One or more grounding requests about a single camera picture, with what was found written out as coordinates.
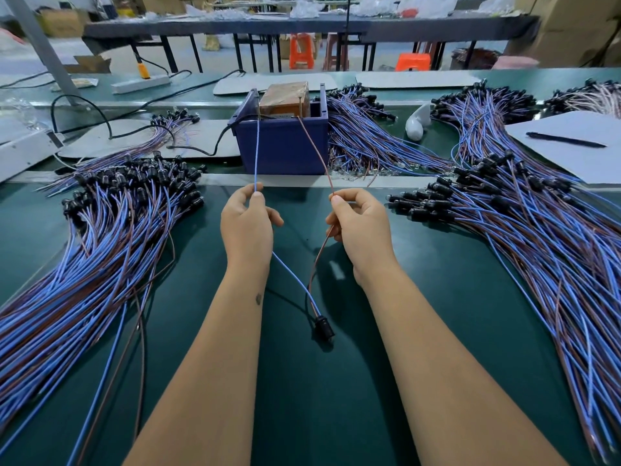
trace wire bundle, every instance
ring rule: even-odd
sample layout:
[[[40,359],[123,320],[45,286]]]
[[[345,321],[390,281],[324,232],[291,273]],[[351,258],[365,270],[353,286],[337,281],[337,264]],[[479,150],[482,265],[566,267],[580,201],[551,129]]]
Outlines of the wire bundle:
[[[598,83],[588,79],[580,88],[556,90],[544,106],[552,114],[569,111],[593,111],[621,119],[621,84],[615,81]]]
[[[532,117],[524,92],[481,83],[435,103],[435,117],[460,129],[456,180],[388,196],[388,206],[490,244],[553,337],[586,441],[606,460],[621,426],[621,225],[598,208],[619,208],[510,139],[504,124]]]
[[[397,139],[374,119],[395,120],[376,103],[375,95],[360,83],[327,96],[329,114],[330,168],[345,175],[366,176],[370,172],[414,176],[442,172],[451,162],[431,150]]]
[[[139,157],[152,153],[154,150],[157,150],[159,147],[164,145],[169,138],[172,140],[172,145],[169,145],[168,148],[185,148],[185,146],[178,146],[175,144],[175,136],[176,134],[181,132],[187,124],[195,124],[199,120],[200,117],[198,116],[198,114],[189,114],[187,109],[175,109],[174,111],[168,111],[166,116],[156,116],[154,114],[151,117],[150,125],[140,127],[134,131],[125,134],[113,136],[112,130],[110,129],[110,126],[108,126],[111,139],[126,137],[128,135],[132,135],[149,128],[154,129],[155,133],[153,134],[151,139],[149,139],[147,142],[144,142],[143,144],[137,145],[135,147],[126,148],[103,157],[93,158],[82,164],[79,164],[75,169],[75,172],[66,174],[61,178],[58,178],[56,181],[41,187],[40,190],[48,191],[49,196],[63,193],[77,186],[78,182],[75,178],[77,174],[97,172],[98,170],[102,170],[103,168],[120,165],[128,159],[130,161],[135,160]]]
[[[62,201],[69,237],[60,262],[0,308],[0,429],[40,398],[10,445],[82,356],[118,321],[116,337],[72,463],[135,303],[140,317],[170,231],[203,205],[201,172],[180,156],[168,161],[126,157],[123,166],[76,173],[83,191]]]

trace workbench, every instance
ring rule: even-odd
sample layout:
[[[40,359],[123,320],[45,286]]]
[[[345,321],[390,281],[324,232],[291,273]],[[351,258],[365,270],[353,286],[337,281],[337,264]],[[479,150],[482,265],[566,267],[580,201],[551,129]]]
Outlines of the workbench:
[[[268,40],[269,71],[274,71],[271,39],[273,36],[291,33],[337,33],[337,70],[340,67],[340,48],[344,33],[359,35],[360,43],[371,46],[369,70],[373,69],[375,45],[378,42],[438,42],[432,66],[439,68],[438,60],[442,58],[446,42],[460,41],[506,41],[510,39],[534,39],[539,30],[539,17],[522,16],[485,16],[471,15],[455,11],[447,18],[403,19],[403,18],[368,18],[350,16],[347,25],[346,16],[338,14],[321,14],[318,18],[290,18],[283,16],[260,19],[212,20],[206,18],[166,18],[143,21],[102,21],[89,23],[84,27],[82,40],[94,53],[124,45],[148,45],[140,42],[148,36],[159,36],[161,46],[168,59],[172,72],[177,71],[175,56],[168,43],[170,36],[192,36],[193,34],[228,34],[234,38],[239,34],[262,35]],[[277,60],[280,63],[279,47]],[[243,68],[238,42],[235,43],[237,63]]]
[[[555,89],[580,86],[588,77],[621,81],[621,69],[473,71],[489,85],[526,89],[539,100]],[[148,99],[199,84],[215,74],[192,75],[184,81],[150,91],[115,96],[109,93],[118,76],[100,76],[95,89],[82,93],[107,111],[131,107]],[[354,81],[352,72],[335,72],[339,87]],[[155,105],[187,104],[202,117],[228,114],[242,95],[214,97],[212,87]],[[386,109],[413,109],[419,100],[455,90],[374,91]],[[46,108],[53,94],[46,88],[21,90]],[[60,108],[65,120],[69,108]],[[402,130],[395,130],[399,136]],[[434,124],[425,145],[448,156],[457,133]],[[39,164],[33,170],[51,170]],[[219,165],[221,172],[238,168]],[[36,184],[0,186],[0,298],[6,300],[66,240],[63,196],[46,199],[33,193]],[[173,230],[178,256],[174,270],[158,283],[147,322],[147,384],[144,420],[157,403],[200,327],[225,271],[226,257],[219,220],[234,186],[201,187],[205,207]],[[401,189],[370,188],[380,200]],[[621,203],[621,195],[606,197]],[[283,228],[275,231],[275,252],[306,281],[323,242],[324,217],[330,211],[329,188],[278,187],[265,189],[268,205],[281,212]],[[393,245],[398,259],[434,310],[531,418],[572,466],[590,465],[587,450],[556,352],[539,318],[478,237],[458,228],[414,223],[390,214]],[[258,366],[252,464],[415,465],[415,446],[394,377],[366,297],[354,281],[352,265],[341,244],[330,242],[319,260],[313,295],[330,319],[336,337],[332,348],[312,340],[304,295],[291,276],[272,263],[265,302]],[[135,327],[125,323],[123,338]],[[91,349],[13,443],[0,463],[65,465],[92,401],[112,345],[108,334]],[[117,384],[89,450],[91,465],[119,465],[132,443],[136,415],[140,357],[134,357]],[[22,414],[3,438],[19,425]],[[614,457],[614,463],[621,455]]]

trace blue bin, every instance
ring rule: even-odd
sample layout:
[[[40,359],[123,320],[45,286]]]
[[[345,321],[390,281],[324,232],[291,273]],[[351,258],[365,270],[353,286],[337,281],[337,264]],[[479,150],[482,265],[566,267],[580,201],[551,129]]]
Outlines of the blue bin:
[[[325,85],[321,85],[319,102],[310,103],[310,117],[302,119],[304,126],[323,160],[328,164],[328,107],[325,100]],[[242,120],[240,117],[253,115],[259,109],[259,93],[251,90],[242,105],[229,120],[233,135],[242,156],[246,173],[255,172],[256,119]],[[321,175],[325,174],[323,164],[298,118],[263,119],[259,130],[259,174]]]

